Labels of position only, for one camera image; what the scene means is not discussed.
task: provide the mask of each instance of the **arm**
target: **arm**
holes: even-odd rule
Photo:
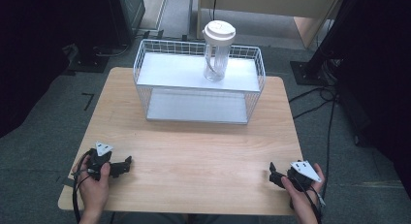
[[[326,179],[324,178],[323,172],[321,171],[321,168],[318,164],[314,164],[314,170],[320,177],[322,182],[313,181],[312,187],[316,192],[320,192],[321,187],[323,186],[323,183]],[[290,195],[291,200],[293,201],[293,206],[296,212],[298,222],[300,224],[317,224],[317,218],[315,217],[311,204],[309,203],[305,194],[297,190],[293,186],[293,183],[290,181],[290,179],[288,179],[287,177],[283,176],[281,178],[281,181],[285,189],[287,190],[288,194]],[[310,196],[313,203],[317,204],[318,198],[315,192],[307,190],[307,193]]]
[[[84,159],[81,165],[82,170],[87,168],[86,163],[88,159],[89,156]],[[77,167],[78,166],[75,165],[72,171],[75,172]],[[79,183],[81,183],[79,193],[84,203],[84,212],[80,221],[81,224],[98,223],[109,198],[109,163],[103,165],[100,174],[101,177],[99,181],[88,177],[88,173],[81,173],[79,175]]]

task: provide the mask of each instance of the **transparent container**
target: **transparent container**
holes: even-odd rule
[[[219,81],[224,79],[231,44],[236,29],[228,22],[214,20],[205,26],[205,78]]]
[[[147,120],[247,124],[266,74],[259,48],[231,46],[226,77],[204,77],[206,44],[142,40],[134,81]]]

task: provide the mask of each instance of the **wooden table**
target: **wooden table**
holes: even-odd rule
[[[114,68],[74,164],[97,141],[114,146],[113,163],[133,156],[130,173],[111,178],[106,210],[293,213],[287,192],[269,182],[269,162],[285,173],[302,159],[280,78],[267,78],[247,125],[147,121],[133,70]],[[73,209],[71,187],[58,205]]]

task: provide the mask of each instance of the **white lid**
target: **white lid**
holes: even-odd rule
[[[224,47],[234,42],[236,29],[228,22],[214,20],[205,26],[203,34],[208,43]]]

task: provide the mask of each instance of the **white wire basket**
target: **white wire basket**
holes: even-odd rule
[[[232,46],[225,78],[210,81],[205,48],[142,40],[134,82],[147,120],[248,123],[266,82],[260,49]]]

